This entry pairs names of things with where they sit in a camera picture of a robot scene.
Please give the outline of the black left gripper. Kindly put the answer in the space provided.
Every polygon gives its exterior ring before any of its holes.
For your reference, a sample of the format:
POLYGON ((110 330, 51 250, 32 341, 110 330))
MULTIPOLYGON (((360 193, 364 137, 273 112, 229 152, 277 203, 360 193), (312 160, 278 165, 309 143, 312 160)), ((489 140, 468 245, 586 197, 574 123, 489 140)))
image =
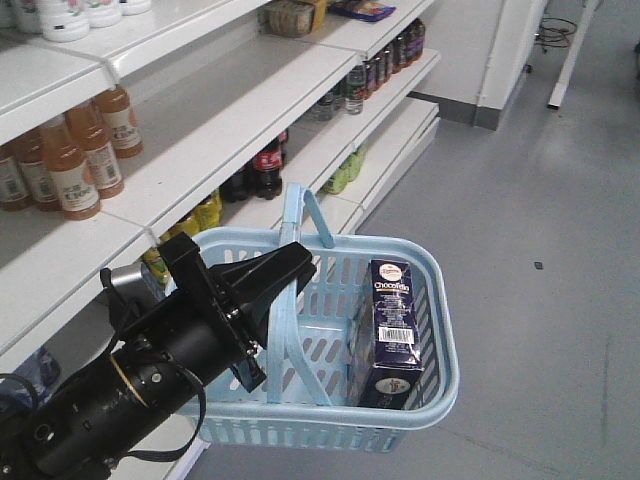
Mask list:
POLYGON ((180 300, 195 311, 178 362, 208 384, 229 369, 246 391, 266 380, 259 347, 268 345, 270 306, 291 283, 316 273, 312 253, 291 242, 258 257, 208 268, 199 246, 179 233, 159 247, 180 300))

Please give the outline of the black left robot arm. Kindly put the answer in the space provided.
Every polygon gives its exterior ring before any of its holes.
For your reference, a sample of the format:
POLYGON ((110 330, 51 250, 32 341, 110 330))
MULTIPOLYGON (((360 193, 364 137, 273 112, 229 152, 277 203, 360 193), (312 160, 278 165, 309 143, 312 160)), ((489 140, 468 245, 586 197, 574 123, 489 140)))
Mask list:
POLYGON ((234 263, 207 266, 178 234, 159 249, 174 291, 151 308, 108 287, 113 337, 46 404, 1 419, 5 479, 106 479, 120 460, 170 462, 181 449, 139 443, 208 384, 231 372, 247 391, 266 378, 255 355, 268 340, 272 303, 315 274, 297 242, 234 263))

